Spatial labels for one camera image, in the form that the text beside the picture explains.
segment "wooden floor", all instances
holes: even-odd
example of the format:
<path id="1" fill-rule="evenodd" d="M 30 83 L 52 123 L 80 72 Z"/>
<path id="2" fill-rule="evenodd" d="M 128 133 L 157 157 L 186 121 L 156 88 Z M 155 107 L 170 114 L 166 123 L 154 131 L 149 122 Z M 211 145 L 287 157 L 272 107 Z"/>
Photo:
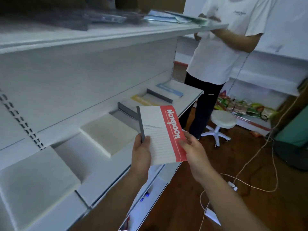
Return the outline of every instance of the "wooden floor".
<path id="1" fill-rule="evenodd" d="M 219 173 L 235 176 L 265 141 L 253 137 L 248 130 L 238 126 L 221 132 L 231 137 L 231 141 L 222 140 L 218 148 L 214 148 L 212 136 L 202 137 L 200 142 Z M 271 230 L 308 230 L 308 173 L 289 167 L 276 156 L 275 163 L 279 178 L 278 190 L 267 193 L 236 182 L 238 193 L 248 208 Z M 262 150 L 239 179 L 264 190 L 274 189 L 276 178 L 271 148 Z M 192 177 L 188 163 L 182 163 L 139 231 L 198 231 L 203 216 L 199 202 L 202 190 Z M 206 205 L 207 202 L 204 194 L 202 203 Z M 222 228 L 206 217 L 201 230 Z"/>

